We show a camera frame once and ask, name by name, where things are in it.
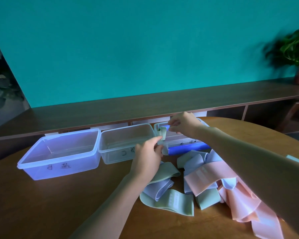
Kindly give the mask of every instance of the round wooden tabletop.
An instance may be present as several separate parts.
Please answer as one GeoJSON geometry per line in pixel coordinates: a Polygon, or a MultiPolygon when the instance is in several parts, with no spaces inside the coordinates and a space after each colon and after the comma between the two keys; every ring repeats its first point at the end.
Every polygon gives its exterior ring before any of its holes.
{"type": "MultiPolygon", "coordinates": [[[[227,118],[202,118],[210,126],[275,153],[299,158],[299,142],[256,124],[227,118]]],[[[17,162],[28,150],[0,160],[0,238],[68,238],[112,193],[129,172],[131,160],[63,177],[34,181],[17,162]]],[[[177,156],[163,161],[176,165],[177,156]]],[[[173,177],[183,192],[183,177],[173,177]]],[[[251,223],[233,221],[227,205],[218,203],[195,216],[182,216],[145,206],[138,199],[120,238],[256,238],[251,223]]],[[[299,238],[281,220],[284,237],[299,238]]]]}

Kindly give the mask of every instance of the plastic storage box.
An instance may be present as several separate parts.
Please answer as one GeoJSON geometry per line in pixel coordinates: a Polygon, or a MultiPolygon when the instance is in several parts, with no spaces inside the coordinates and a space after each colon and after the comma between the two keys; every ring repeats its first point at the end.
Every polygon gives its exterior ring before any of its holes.
{"type": "Polygon", "coordinates": [[[74,174],[98,167],[98,128],[40,138],[18,162],[34,180],[74,174]]]}
{"type": "MultiPolygon", "coordinates": [[[[204,121],[197,118],[201,123],[208,126],[204,121]]],[[[210,148],[207,144],[202,141],[195,140],[184,136],[183,134],[177,134],[176,132],[170,132],[168,128],[170,127],[168,122],[160,122],[154,124],[155,135],[158,136],[157,130],[164,126],[167,128],[166,138],[164,141],[158,141],[157,144],[163,144],[162,153],[164,155],[177,155],[187,153],[190,150],[203,150],[210,148]]]]}
{"type": "Polygon", "coordinates": [[[105,164],[133,159],[135,145],[154,136],[148,123],[106,130],[101,133],[99,153],[105,164]]]}

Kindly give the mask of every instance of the wooden shelf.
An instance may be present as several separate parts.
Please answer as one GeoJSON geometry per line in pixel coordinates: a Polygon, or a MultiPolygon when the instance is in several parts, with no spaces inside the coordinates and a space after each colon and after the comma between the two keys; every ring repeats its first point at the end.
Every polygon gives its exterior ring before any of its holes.
{"type": "Polygon", "coordinates": [[[299,98],[286,79],[31,108],[0,126],[0,140],[299,98]]]}

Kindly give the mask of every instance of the forearm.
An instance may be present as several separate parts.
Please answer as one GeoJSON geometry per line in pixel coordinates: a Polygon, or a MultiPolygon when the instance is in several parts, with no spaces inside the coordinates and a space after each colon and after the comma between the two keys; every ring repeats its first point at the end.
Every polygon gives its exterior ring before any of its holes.
{"type": "Polygon", "coordinates": [[[202,127],[203,140],[250,189],[299,233],[299,163],[235,139],[217,128],[202,127]]]}
{"type": "Polygon", "coordinates": [[[130,175],[125,176],[111,196],[70,238],[119,238],[128,215],[145,186],[130,175]]]}

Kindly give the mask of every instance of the hand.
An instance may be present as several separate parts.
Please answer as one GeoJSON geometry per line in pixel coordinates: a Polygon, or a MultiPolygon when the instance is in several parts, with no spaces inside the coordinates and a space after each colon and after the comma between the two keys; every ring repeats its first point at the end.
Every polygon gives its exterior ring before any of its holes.
{"type": "Polygon", "coordinates": [[[182,133],[194,139],[197,139],[197,130],[204,126],[193,113],[188,112],[181,112],[172,116],[168,124],[170,125],[169,131],[182,133]]]}
{"type": "Polygon", "coordinates": [[[158,171],[163,157],[163,145],[156,145],[162,136],[153,137],[142,145],[136,144],[130,175],[146,186],[158,171]]]}

